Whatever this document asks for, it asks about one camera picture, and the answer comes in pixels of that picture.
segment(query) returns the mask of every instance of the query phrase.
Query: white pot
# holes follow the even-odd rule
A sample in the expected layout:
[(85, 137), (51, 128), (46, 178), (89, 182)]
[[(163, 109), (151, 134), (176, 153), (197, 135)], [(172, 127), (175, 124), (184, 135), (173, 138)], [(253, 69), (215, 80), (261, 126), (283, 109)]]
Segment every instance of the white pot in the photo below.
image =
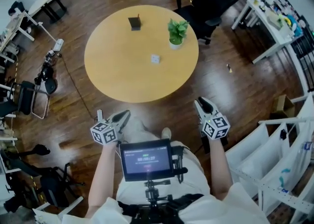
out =
[(175, 44), (172, 44), (172, 43), (170, 42), (170, 40), (169, 40), (169, 45), (170, 45), (170, 47), (171, 47), (172, 49), (174, 49), (174, 50), (179, 49), (182, 44), (183, 44), (183, 41), (182, 41), (181, 44), (175, 45)]

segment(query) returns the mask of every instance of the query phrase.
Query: shoe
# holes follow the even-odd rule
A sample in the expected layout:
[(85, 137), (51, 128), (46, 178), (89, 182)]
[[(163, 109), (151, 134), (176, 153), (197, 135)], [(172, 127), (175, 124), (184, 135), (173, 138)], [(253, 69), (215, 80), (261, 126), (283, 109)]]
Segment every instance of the shoe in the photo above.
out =
[(164, 128), (162, 130), (161, 139), (171, 139), (171, 130), (169, 128)]

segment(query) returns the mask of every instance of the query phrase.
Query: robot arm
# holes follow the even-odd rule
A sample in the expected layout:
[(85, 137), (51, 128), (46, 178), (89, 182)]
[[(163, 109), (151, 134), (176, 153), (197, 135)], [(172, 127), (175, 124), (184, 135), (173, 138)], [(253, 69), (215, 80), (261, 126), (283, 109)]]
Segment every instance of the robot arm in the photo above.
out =
[(103, 119), (102, 110), (97, 111), (98, 122), (90, 129), (95, 142), (102, 145), (122, 139), (123, 128), (127, 125), (131, 112), (129, 110), (112, 114)]
[(194, 106), (200, 119), (201, 132), (211, 140), (217, 140), (227, 135), (230, 124), (227, 118), (219, 112), (216, 104), (205, 97), (199, 97), (194, 101)]

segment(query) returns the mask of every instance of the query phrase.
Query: round wooden table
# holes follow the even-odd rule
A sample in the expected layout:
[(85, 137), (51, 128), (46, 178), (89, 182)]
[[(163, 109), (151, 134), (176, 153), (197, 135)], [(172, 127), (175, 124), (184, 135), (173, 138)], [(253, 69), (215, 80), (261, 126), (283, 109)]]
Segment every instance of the round wooden table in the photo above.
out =
[[(139, 14), (142, 27), (132, 31), (128, 17)], [(123, 102), (143, 103), (165, 97), (191, 76), (198, 59), (198, 41), (188, 27), (178, 50), (169, 46), (170, 18), (183, 18), (159, 6), (132, 6), (108, 16), (92, 32), (85, 48), (85, 68), (103, 94)], [(151, 55), (160, 63), (151, 63)]]

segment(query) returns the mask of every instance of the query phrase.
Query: potted plant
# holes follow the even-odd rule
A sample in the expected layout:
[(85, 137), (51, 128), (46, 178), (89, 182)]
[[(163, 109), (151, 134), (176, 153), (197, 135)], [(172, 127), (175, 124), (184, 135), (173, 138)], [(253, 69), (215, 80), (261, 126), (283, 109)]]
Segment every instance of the potted plant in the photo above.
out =
[(168, 23), (169, 31), (169, 45), (172, 49), (178, 49), (183, 43), (183, 39), (186, 37), (188, 22), (180, 21), (179, 23), (170, 19)]

